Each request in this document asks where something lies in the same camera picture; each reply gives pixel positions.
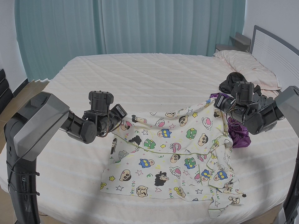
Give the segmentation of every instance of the white wall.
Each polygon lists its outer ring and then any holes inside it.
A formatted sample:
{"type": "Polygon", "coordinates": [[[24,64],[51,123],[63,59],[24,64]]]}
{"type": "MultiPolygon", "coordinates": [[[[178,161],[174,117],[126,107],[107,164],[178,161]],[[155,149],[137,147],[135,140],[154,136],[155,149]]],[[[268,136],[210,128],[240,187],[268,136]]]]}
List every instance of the white wall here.
{"type": "Polygon", "coordinates": [[[27,79],[17,42],[15,0],[0,0],[0,68],[14,92],[27,79]]]}
{"type": "Polygon", "coordinates": [[[243,35],[252,39],[254,25],[299,49],[299,0],[246,0],[243,35]]]}

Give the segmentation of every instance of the headboard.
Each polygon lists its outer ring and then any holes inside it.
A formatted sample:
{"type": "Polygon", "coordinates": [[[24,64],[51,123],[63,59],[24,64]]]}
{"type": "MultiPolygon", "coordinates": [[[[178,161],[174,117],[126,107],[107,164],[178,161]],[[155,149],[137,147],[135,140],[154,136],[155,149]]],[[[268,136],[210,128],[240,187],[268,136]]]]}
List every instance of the headboard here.
{"type": "Polygon", "coordinates": [[[281,91],[290,85],[299,87],[299,50],[291,44],[255,25],[250,53],[275,73],[281,91]]]}

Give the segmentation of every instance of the curtain fold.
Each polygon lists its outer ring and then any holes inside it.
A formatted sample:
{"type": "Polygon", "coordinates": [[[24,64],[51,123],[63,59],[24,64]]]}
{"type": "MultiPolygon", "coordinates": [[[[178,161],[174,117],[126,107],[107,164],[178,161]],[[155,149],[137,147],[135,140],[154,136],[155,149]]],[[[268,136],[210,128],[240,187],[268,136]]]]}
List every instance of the curtain fold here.
{"type": "Polygon", "coordinates": [[[29,80],[51,79],[76,56],[212,56],[242,32],[245,0],[15,0],[29,80]]]}

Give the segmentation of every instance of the pillow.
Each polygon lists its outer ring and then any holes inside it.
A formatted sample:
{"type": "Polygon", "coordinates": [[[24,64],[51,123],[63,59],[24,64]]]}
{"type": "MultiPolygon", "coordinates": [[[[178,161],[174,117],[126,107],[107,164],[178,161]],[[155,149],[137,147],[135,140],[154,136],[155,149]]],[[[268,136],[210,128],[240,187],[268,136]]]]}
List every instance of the pillow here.
{"type": "Polygon", "coordinates": [[[262,90],[279,90],[280,82],[276,75],[258,62],[250,53],[236,50],[222,50],[214,54],[215,57],[227,62],[236,72],[262,90]]]}

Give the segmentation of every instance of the cartoon print shirt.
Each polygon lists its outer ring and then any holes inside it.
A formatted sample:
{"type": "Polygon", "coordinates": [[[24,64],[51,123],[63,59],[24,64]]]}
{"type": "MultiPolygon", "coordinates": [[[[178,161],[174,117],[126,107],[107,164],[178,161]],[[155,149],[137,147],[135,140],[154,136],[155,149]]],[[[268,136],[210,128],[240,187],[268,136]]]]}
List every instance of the cartoon print shirt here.
{"type": "Polygon", "coordinates": [[[232,140],[214,100],[169,113],[126,116],[116,129],[101,191],[140,198],[211,200],[211,218],[246,194],[230,164],[232,140]]]}

